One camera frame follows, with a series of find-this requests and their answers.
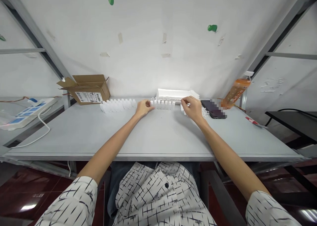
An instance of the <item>white wall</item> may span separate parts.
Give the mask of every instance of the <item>white wall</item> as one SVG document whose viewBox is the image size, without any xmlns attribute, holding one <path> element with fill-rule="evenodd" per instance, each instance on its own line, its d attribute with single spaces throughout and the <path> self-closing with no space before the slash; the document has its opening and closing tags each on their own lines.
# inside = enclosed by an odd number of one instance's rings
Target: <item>white wall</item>
<svg viewBox="0 0 317 226">
<path fill-rule="evenodd" d="M 70 74 L 110 76 L 112 96 L 167 88 L 223 97 L 296 0 L 21 1 Z"/>
<path fill-rule="evenodd" d="M 0 49 L 34 48 L 23 31 L 0 3 Z M 29 58 L 24 54 L 0 55 L 0 97 L 56 96 L 59 81 L 39 54 Z"/>
<path fill-rule="evenodd" d="M 317 54 L 317 3 L 294 27 L 276 52 Z M 248 89 L 247 111 L 262 124 L 269 117 L 265 111 L 295 108 L 317 111 L 317 60 L 271 57 L 253 79 Z M 280 139 L 292 132 L 276 121 L 270 131 Z"/>
</svg>

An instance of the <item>jeans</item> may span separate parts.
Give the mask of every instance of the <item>jeans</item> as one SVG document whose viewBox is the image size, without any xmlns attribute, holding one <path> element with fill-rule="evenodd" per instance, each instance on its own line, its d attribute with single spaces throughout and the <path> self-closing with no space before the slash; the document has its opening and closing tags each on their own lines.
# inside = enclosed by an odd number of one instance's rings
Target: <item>jeans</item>
<svg viewBox="0 0 317 226">
<path fill-rule="evenodd" d="M 111 218 L 114 218 L 117 214 L 116 207 L 116 195 L 119 190 L 120 181 L 128 173 L 128 171 L 133 167 L 135 162 L 112 162 L 111 163 L 111 180 L 109 188 L 109 201 L 107 205 L 108 214 Z M 159 165 L 160 162 L 138 162 L 149 168 L 155 169 L 156 164 Z M 182 164 L 186 170 L 194 177 L 198 190 L 200 190 L 200 175 L 199 175 L 199 165 L 200 162 L 179 162 Z"/>
</svg>

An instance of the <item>white patterned shirt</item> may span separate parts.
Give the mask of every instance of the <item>white patterned shirt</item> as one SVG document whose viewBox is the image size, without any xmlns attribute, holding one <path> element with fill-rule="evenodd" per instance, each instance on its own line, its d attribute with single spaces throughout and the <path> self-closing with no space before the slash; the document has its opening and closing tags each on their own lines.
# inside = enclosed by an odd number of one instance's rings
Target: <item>white patterned shirt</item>
<svg viewBox="0 0 317 226">
<path fill-rule="evenodd" d="M 87 176 L 73 183 L 44 212 L 37 226 L 91 225 L 97 184 Z M 217 225 L 199 197 L 193 176 L 177 162 L 151 169 L 136 162 L 121 180 L 114 226 Z M 255 191 L 246 209 L 248 225 L 300 225 L 270 195 Z"/>
</svg>

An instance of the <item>bottle cap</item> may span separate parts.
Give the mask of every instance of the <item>bottle cap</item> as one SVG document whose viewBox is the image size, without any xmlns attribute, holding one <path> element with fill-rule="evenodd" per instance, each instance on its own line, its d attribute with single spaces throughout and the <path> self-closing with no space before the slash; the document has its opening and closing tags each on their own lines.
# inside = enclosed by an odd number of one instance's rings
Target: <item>bottle cap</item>
<svg viewBox="0 0 317 226">
<path fill-rule="evenodd" d="M 246 71 L 244 73 L 244 75 L 246 75 L 246 76 L 252 76 L 253 74 L 254 74 L 254 72 L 251 72 L 251 71 Z"/>
</svg>

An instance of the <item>cardboard box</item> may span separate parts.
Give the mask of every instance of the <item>cardboard box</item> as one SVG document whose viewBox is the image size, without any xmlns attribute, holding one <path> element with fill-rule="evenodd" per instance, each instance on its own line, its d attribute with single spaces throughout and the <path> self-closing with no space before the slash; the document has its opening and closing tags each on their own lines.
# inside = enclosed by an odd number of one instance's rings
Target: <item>cardboard box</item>
<svg viewBox="0 0 317 226">
<path fill-rule="evenodd" d="M 67 90 L 80 105 L 99 104 L 109 100 L 110 93 L 103 75 L 80 75 L 73 76 L 75 81 L 69 77 L 65 81 L 57 82 L 62 88 Z"/>
</svg>

